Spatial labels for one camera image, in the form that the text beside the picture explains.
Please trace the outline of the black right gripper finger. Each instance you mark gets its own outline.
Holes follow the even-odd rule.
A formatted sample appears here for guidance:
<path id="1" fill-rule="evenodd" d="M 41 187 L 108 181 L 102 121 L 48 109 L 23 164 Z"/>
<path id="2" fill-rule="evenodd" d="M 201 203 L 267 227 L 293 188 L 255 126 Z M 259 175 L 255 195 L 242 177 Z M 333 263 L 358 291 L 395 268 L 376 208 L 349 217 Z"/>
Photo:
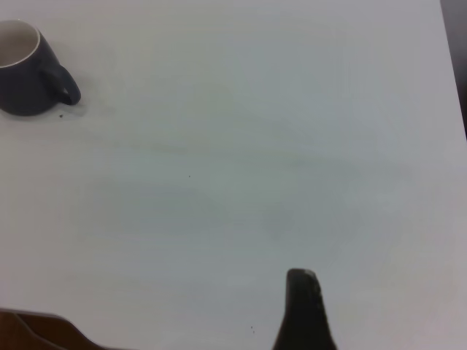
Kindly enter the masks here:
<path id="1" fill-rule="evenodd" d="M 285 314 L 273 348 L 337 349 L 313 271 L 293 268 L 287 272 Z"/>

